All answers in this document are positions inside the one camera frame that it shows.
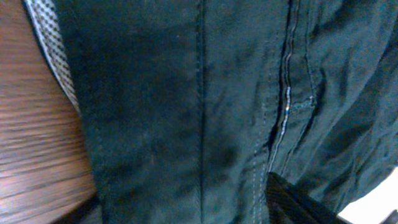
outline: dark green garment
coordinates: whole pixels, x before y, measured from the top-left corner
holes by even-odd
[[[398,2],[57,0],[104,223],[333,212],[398,160]]]

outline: wood grain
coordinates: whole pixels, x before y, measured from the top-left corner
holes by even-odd
[[[51,223],[94,192],[78,115],[22,3],[0,0],[0,223]]]

